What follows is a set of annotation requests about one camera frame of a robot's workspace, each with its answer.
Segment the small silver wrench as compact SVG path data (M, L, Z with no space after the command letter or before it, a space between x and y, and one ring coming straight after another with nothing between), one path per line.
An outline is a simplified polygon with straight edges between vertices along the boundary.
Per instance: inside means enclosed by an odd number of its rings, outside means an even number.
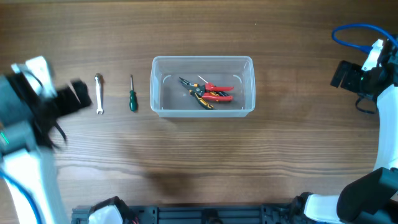
M103 91L102 91L102 75L97 73L95 75L95 83L96 83L96 101L97 101L97 114L103 114Z

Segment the red handled cutting pliers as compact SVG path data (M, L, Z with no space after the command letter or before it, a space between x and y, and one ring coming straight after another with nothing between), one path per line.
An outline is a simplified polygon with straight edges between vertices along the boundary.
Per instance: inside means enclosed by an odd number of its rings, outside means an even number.
M232 101L233 97L226 92L234 89L233 86L216 86L212 83L204 84L206 94L203 96L205 100L210 101Z

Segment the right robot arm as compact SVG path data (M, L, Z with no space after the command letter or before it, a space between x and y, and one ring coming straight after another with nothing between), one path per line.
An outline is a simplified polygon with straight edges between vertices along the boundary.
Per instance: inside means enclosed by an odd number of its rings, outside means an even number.
M331 85L375 104L374 165L337 195L295 197L290 215L312 223L397 223L397 36L373 43L363 65L341 61Z

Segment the clear plastic container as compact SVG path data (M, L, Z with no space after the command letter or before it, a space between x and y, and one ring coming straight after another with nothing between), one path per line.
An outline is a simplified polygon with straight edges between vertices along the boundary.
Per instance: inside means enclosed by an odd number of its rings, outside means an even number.
M245 117L255 104L248 56L158 56L152 62L150 106L160 117Z

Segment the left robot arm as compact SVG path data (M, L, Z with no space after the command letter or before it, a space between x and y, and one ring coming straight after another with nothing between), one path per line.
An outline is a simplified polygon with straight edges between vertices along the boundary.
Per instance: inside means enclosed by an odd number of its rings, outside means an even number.
M1 178L19 223L72 223L57 182L49 132L57 120L89 107L87 85L73 80L54 89L34 74L1 75Z

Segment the green handled screwdriver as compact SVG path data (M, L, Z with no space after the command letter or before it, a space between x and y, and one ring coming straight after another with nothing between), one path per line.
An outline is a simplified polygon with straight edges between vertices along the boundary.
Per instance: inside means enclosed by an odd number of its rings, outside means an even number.
M134 91L134 82L133 82L132 74L130 74L130 81L131 81L131 90L129 92L129 94L130 94L129 108L131 111L135 112L135 111L137 111L138 104L137 104L136 92Z

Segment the orange black needle-nose pliers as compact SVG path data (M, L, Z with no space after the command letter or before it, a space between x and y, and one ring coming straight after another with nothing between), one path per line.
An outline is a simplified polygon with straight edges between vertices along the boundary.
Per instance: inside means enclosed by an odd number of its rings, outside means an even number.
M189 94L196 99L196 101L206 110L213 110L214 106L209 104L203 96L206 94L206 89L204 85L199 85L197 83L191 83L184 78L179 78L179 82L184 86L188 91Z

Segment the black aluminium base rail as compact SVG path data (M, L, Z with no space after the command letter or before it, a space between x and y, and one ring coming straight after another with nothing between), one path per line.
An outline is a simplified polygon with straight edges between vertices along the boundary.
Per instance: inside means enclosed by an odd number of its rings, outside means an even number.
M216 221L225 224L311 223L310 220L300 215L290 217L285 204L215 207L130 206L129 209L142 224L206 224Z

